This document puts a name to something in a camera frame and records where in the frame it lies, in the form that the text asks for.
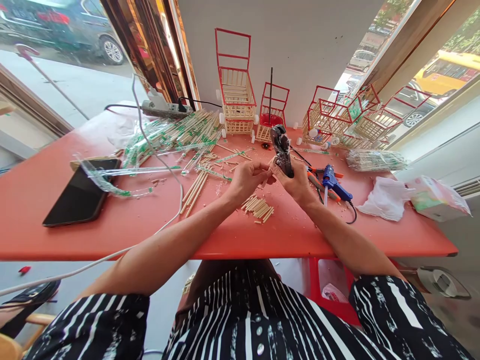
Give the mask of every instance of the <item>smartphone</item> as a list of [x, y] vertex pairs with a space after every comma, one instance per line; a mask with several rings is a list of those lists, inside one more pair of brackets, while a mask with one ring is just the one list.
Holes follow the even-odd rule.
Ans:
[[[90, 160], [99, 170], [112, 170], [120, 167], [119, 159]], [[113, 176], [105, 176], [112, 181]], [[53, 205], [43, 221], [45, 227], [86, 223], [97, 219], [107, 193], [101, 190], [79, 166], [71, 177], [65, 190]]]

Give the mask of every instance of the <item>blue glue gun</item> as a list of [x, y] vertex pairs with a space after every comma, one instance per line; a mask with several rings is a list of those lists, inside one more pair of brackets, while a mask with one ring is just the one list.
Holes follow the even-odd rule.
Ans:
[[343, 201], [350, 202], [354, 198], [351, 193], [347, 192], [343, 187], [340, 186], [337, 178], [335, 177], [334, 167], [330, 164], [328, 164], [323, 171], [323, 181], [321, 184], [325, 188], [332, 189]]

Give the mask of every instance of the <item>hand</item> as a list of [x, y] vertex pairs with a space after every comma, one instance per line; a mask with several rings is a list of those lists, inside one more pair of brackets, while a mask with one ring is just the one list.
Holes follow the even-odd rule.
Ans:
[[300, 205], [303, 206], [308, 202], [316, 201], [317, 197], [310, 188], [309, 178], [307, 176], [307, 168], [305, 164], [299, 161], [292, 161], [293, 178], [284, 174], [282, 169], [275, 163], [277, 159], [273, 158], [270, 162], [270, 169], [273, 175], [280, 181], [287, 193]]
[[236, 206], [241, 205], [252, 195], [260, 184], [266, 180], [267, 184], [273, 184], [276, 180], [272, 177], [272, 171], [266, 163], [260, 161], [242, 162], [235, 168], [225, 196]]

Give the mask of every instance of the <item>black and white striped dress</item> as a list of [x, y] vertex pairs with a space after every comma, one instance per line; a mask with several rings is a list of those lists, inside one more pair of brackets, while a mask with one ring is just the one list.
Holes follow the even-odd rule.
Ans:
[[[227, 272], [174, 325], [163, 359], [473, 359], [396, 277], [361, 276], [350, 292], [364, 332], [281, 281]], [[149, 298], [96, 294], [60, 313], [28, 360], [141, 359]]]

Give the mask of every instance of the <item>black shoe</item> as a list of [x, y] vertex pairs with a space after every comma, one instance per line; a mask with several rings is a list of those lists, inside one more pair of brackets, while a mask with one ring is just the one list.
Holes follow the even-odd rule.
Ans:
[[11, 300], [0, 305], [0, 308], [11, 305], [23, 307], [23, 310], [17, 316], [0, 328], [0, 334], [15, 339], [24, 328], [27, 318], [57, 293], [60, 282], [60, 280], [57, 280], [29, 287]]

